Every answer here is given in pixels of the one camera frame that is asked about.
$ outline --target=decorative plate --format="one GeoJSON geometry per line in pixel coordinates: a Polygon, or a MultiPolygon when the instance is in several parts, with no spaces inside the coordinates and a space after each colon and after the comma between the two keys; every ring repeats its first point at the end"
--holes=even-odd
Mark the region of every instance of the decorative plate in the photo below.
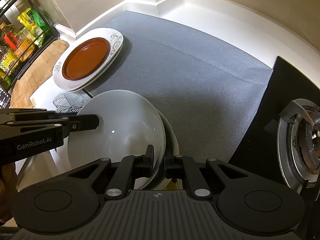
{"type": "Polygon", "coordinates": [[[81,36],[78,40],[76,40],[58,59],[57,63],[55,64],[52,76],[55,84],[66,91],[76,91],[80,88],[83,88],[84,84],[87,84],[90,80],[94,79],[97,74],[101,72],[102,69],[110,66],[110,61],[114,59],[114,57],[119,51],[121,45],[123,43],[123,36],[122,34],[114,29],[110,28],[98,28],[93,29],[83,36],[81,36]],[[104,62],[98,67],[92,74],[89,76],[80,79],[80,80],[67,80],[62,75],[62,66],[69,56],[69,54],[81,43],[92,39],[92,38],[105,38],[110,43],[110,53],[104,60],[104,62]]]}
{"type": "Polygon", "coordinates": [[[116,54],[114,54],[114,57],[113,57],[113,58],[111,58],[111,61],[108,63],[108,65],[107,65],[105,68],[102,68],[102,69],[100,70],[100,72],[97,73],[96,76],[95,76],[93,79],[88,80],[85,84],[83,84],[81,87],[78,87],[78,88],[75,89],[75,90],[66,90],[66,91],[68,91],[68,92],[76,92],[76,91],[81,90],[82,88],[85,88],[86,86],[89,86],[89,85],[92,84],[93,82],[95,82],[95,81],[109,68],[109,66],[114,62],[114,60],[116,59],[116,57],[119,55],[121,49],[122,49],[122,44],[121,44],[118,52],[117,52],[116,54]]]}

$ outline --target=brown plate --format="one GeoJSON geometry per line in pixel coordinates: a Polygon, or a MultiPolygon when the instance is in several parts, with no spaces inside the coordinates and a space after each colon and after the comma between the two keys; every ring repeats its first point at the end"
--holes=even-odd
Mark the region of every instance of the brown plate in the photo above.
{"type": "Polygon", "coordinates": [[[65,60],[62,75],[68,80],[79,80],[93,73],[109,55],[110,44],[104,38],[93,38],[81,43],[65,60]]]}

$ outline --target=gray countertop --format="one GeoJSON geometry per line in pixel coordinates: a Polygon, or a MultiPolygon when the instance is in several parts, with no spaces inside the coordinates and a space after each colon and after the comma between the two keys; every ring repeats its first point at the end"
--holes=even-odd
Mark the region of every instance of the gray countertop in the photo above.
{"type": "Polygon", "coordinates": [[[106,26],[124,44],[111,67],[86,89],[131,90],[169,120],[180,154],[228,161],[248,129],[272,69],[201,31],[124,11],[106,26]]]}

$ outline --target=seasoning packet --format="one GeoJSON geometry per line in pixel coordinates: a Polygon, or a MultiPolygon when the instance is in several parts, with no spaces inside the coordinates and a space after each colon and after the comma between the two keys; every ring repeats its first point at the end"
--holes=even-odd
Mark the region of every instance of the seasoning packet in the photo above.
{"type": "Polygon", "coordinates": [[[19,22],[21,22],[21,24],[23,26],[25,26],[28,29],[28,31],[30,31],[30,32],[32,30],[34,30],[35,28],[37,28],[37,24],[36,24],[36,21],[33,17],[31,8],[28,8],[23,13],[21,13],[18,16],[17,20],[19,22]]]}
{"type": "Polygon", "coordinates": [[[48,29],[47,25],[44,23],[44,20],[40,17],[38,12],[32,8],[33,17],[37,23],[37,26],[40,27],[44,32],[45,35],[50,35],[51,31],[48,29]]]}
{"type": "Polygon", "coordinates": [[[9,50],[1,59],[0,61],[0,68],[8,73],[8,75],[11,75],[11,73],[14,71],[14,69],[18,66],[18,62],[14,65],[12,68],[13,64],[17,61],[17,57],[14,54],[12,50],[9,50]]]}
{"type": "MultiPolygon", "coordinates": [[[[31,41],[29,41],[29,39],[25,39],[20,46],[16,49],[16,51],[14,52],[14,54],[18,57],[20,57],[20,55],[27,49],[27,47],[31,44],[31,41]]],[[[32,44],[29,49],[23,53],[22,57],[20,58],[20,61],[23,62],[25,61],[34,51],[35,49],[35,45],[32,44]]]]}

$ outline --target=screw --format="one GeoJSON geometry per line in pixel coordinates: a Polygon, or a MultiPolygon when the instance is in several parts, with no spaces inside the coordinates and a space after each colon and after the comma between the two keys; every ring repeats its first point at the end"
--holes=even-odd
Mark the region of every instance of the screw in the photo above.
{"type": "Polygon", "coordinates": [[[122,191],[118,188],[111,188],[108,189],[106,193],[109,197],[118,197],[122,194],[122,191]]]}
{"type": "Polygon", "coordinates": [[[195,190],[195,195],[198,197],[207,197],[210,195],[210,191],[205,188],[198,188],[195,190]]]}

